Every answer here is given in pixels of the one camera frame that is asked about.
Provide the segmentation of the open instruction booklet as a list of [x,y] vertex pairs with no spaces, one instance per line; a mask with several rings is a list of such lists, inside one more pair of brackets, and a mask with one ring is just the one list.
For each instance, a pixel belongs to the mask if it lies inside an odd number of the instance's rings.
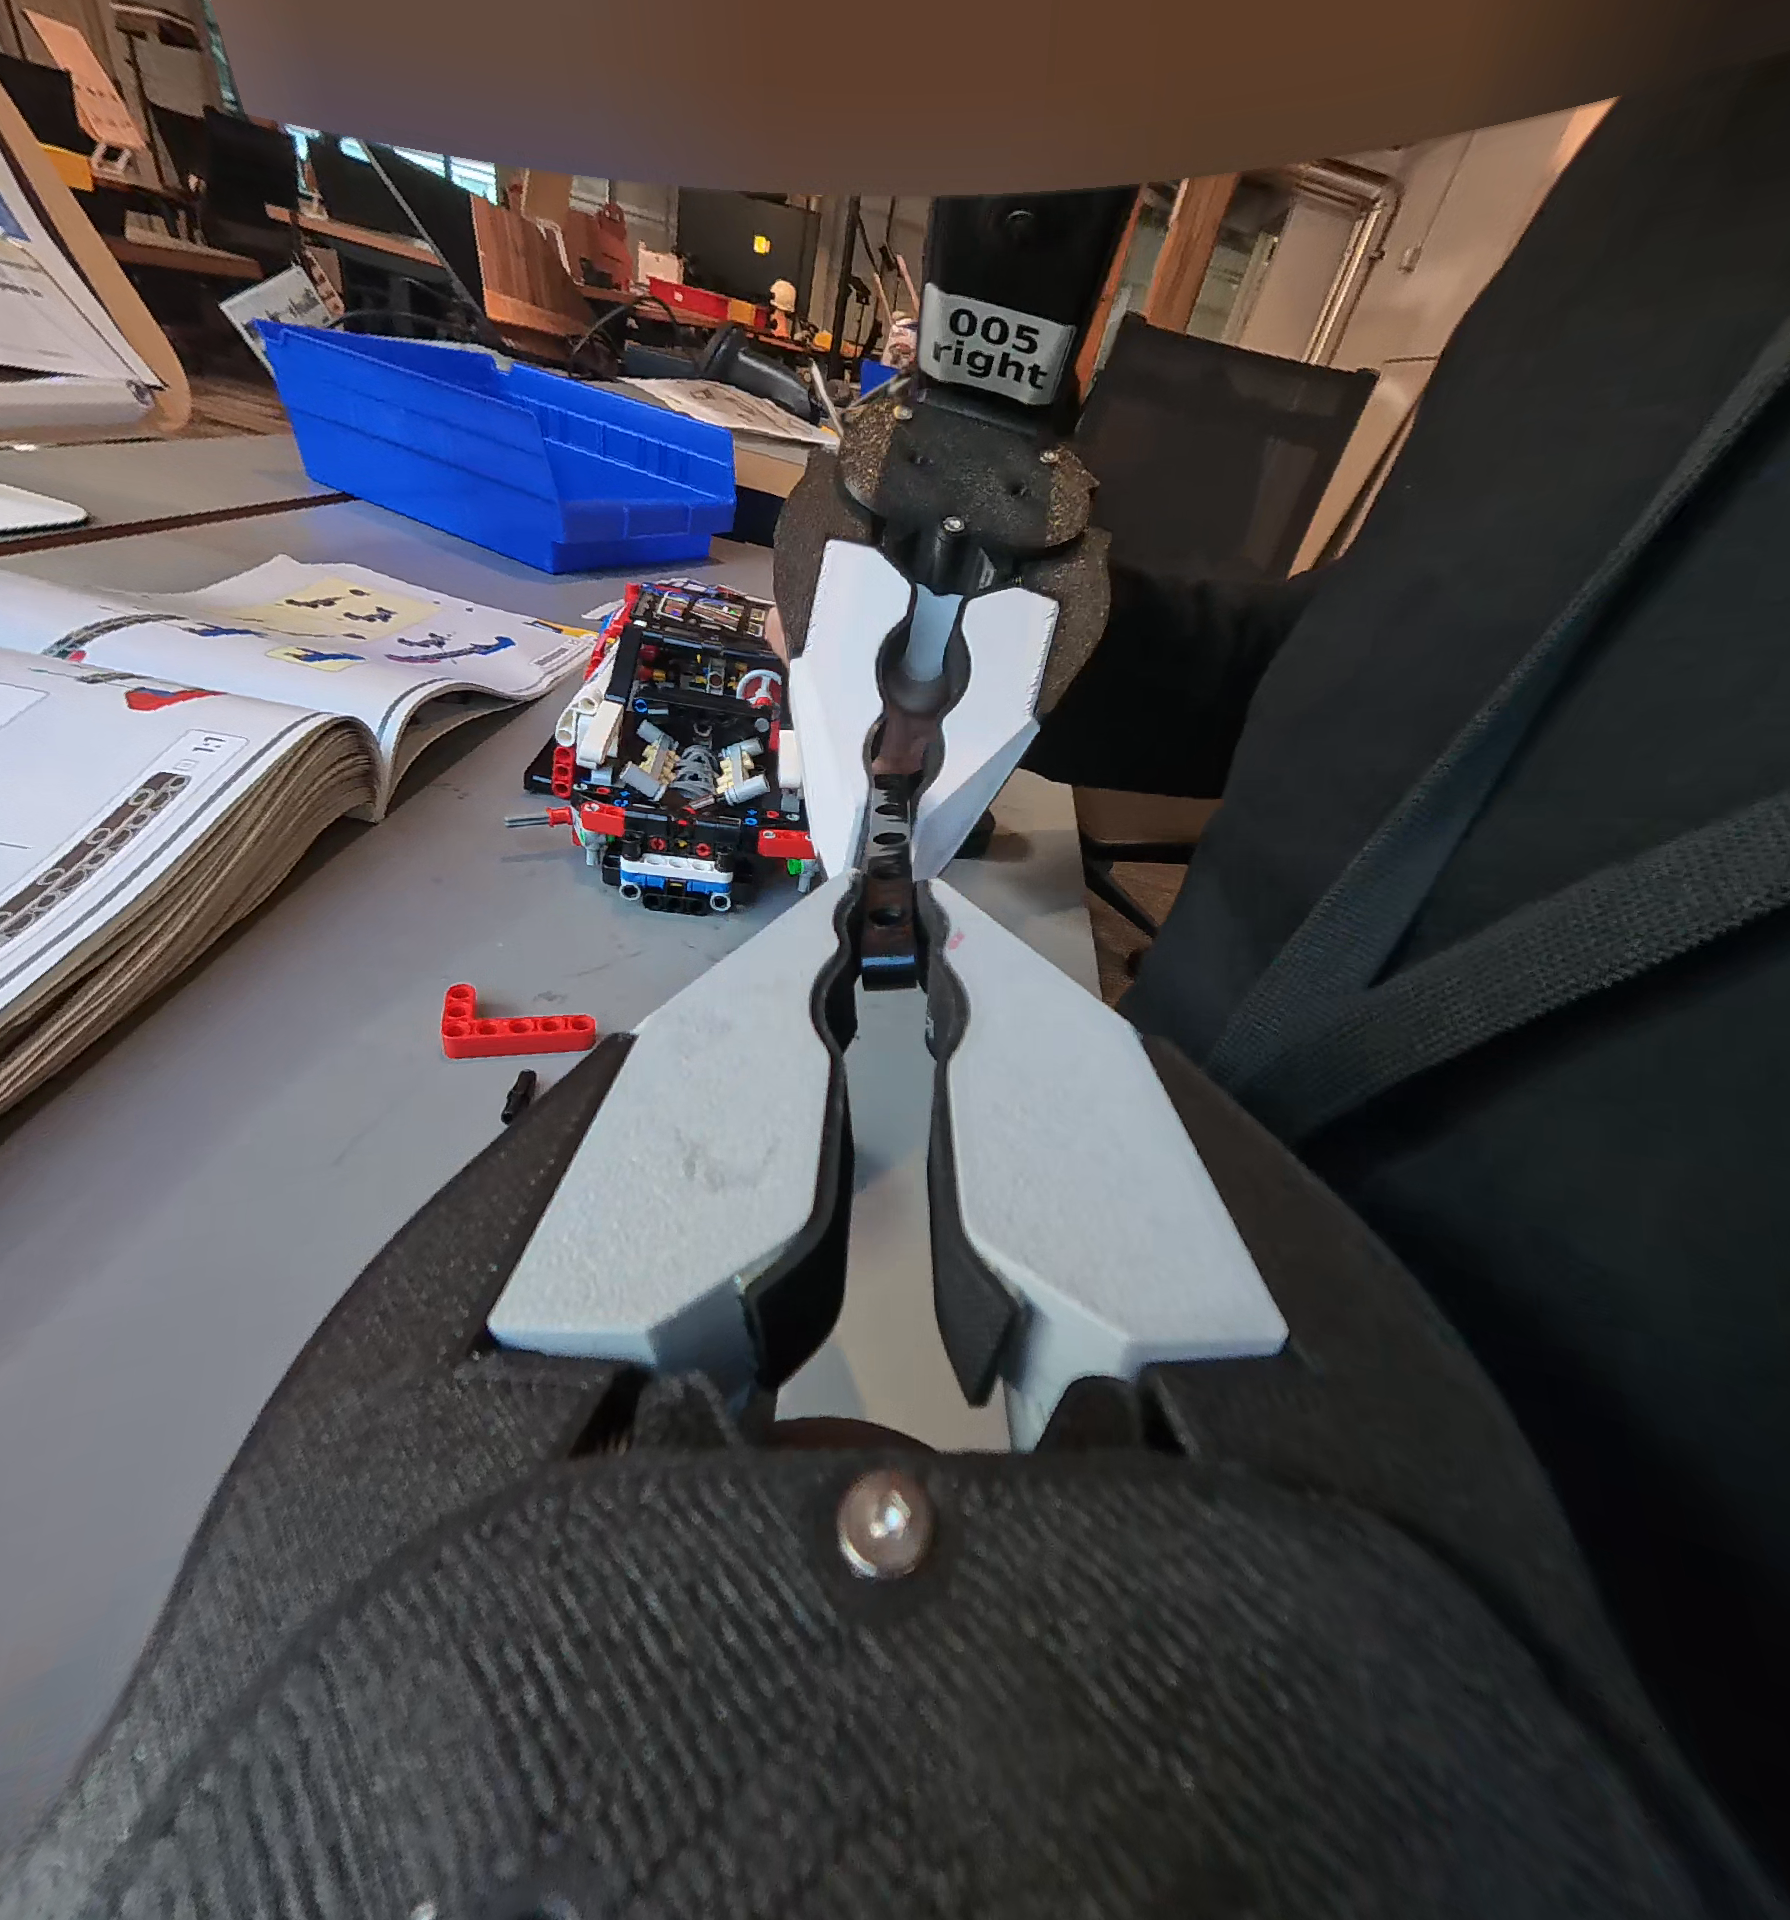
[[415,761],[580,676],[594,632],[361,564],[207,588],[0,568],[0,1118]]

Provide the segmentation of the red angled brick beam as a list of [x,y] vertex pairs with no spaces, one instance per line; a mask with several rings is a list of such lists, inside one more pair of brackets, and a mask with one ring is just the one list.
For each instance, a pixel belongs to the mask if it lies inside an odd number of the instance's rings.
[[461,981],[445,994],[438,1039],[445,1056],[452,1063],[551,1059],[592,1051],[601,1039],[601,1028],[586,1015],[518,1016],[493,1013],[480,1004],[477,989]]

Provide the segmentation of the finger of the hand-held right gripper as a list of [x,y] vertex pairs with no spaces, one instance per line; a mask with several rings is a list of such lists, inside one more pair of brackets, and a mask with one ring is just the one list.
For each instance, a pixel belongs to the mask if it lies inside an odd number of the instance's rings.
[[911,583],[874,547],[825,545],[805,646],[788,668],[788,704],[806,828],[828,881],[860,865],[885,720],[882,655],[904,636],[913,602]]
[[914,804],[911,867],[919,882],[956,861],[1040,731],[1057,615],[1054,599],[1029,588],[960,602],[945,650],[938,752]]

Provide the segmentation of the blue plastic bin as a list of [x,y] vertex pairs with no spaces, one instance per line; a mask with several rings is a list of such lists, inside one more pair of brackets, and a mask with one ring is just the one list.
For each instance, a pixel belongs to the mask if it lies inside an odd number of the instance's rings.
[[733,435],[484,349],[255,326],[320,486],[564,577],[695,564],[736,523]]

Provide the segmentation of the grey desk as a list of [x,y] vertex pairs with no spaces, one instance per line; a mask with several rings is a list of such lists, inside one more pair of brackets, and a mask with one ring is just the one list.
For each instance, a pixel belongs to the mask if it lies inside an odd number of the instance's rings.
[[[286,556],[551,621],[620,579],[548,579],[364,504],[28,552],[80,588],[187,592]],[[794,899],[620,905],[556,832],[511,831],[554,708],[465,724],[381,824],[342,820],[194,973],[0,1125],[0,1858],[115,1708],[262,1405],[381,1246],[499,1139],[518,1063],[449,1063],[445,993],[627,1030]],[[792,1415],[1004,1445],[942,1358],[925,1273],[929,1059],[862,1000],[848,1296]]]

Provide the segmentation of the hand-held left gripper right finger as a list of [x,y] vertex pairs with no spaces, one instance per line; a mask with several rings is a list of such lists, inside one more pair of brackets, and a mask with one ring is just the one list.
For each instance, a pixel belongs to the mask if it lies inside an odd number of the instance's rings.
[[932,1304],[1031,1453],[1083,1381],[1266,1361],[1288,1323],[1130,1025],[942,881],[916,892]]

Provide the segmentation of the adjoining white desk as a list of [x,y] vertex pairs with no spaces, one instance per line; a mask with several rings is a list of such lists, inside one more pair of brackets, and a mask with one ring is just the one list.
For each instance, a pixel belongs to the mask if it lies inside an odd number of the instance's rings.
[[88,515],[75,527],[0,537],[0,561],[346,500],[346,493],[314,482],[289,432],[0,444],[0,485]]

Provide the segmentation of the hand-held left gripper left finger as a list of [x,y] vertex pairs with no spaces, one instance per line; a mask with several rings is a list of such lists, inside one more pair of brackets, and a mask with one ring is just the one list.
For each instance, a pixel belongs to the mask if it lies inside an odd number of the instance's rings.
[[635,1030],[491,1310],[507,1351],[777,1390],[840,1316],[854,1133],[833,879]]

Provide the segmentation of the black office chair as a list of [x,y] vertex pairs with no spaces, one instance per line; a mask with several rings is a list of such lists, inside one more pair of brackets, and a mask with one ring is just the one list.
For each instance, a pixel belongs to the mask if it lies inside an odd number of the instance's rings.
[[1083,407],[1111,609],[1027,768],[1072,789],[1087,885],[1142,936],[1157,921],[1114,871],[1194,856],[1315,594],[1293,563],[1374,384],[1134,318]]

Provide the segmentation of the long black brick beam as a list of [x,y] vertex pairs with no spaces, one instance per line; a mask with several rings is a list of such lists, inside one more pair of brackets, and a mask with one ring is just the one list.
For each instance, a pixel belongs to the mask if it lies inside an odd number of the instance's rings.
[[857,867],[859,973],[869,993],[914,989],[923,979],[913,869],[934,720],[898,704],[882,708],[869,761],[867,813]]

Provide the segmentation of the wooden document stand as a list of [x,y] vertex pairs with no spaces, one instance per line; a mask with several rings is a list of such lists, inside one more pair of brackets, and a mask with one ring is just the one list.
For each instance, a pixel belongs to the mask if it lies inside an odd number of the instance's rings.
[[141,300],[106,238],[93,227],[55,158],[22,120],[0,83],[0,142],[47,227],[126,345],[160,378],[157,390],[125,381],[80,381],[0,369],[3,442],[88,442],[122,432],[175,435],[193,418],[188,372],[160,323]]

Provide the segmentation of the toy brick race car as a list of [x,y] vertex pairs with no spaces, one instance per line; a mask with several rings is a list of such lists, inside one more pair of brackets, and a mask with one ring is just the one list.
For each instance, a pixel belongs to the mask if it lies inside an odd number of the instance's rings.
[[512,832],[556,832],[627,905],[723,919],[775,881],[821,882],[771,601],[666,580],[624,588],[590,670],[533,761],[538,807]]

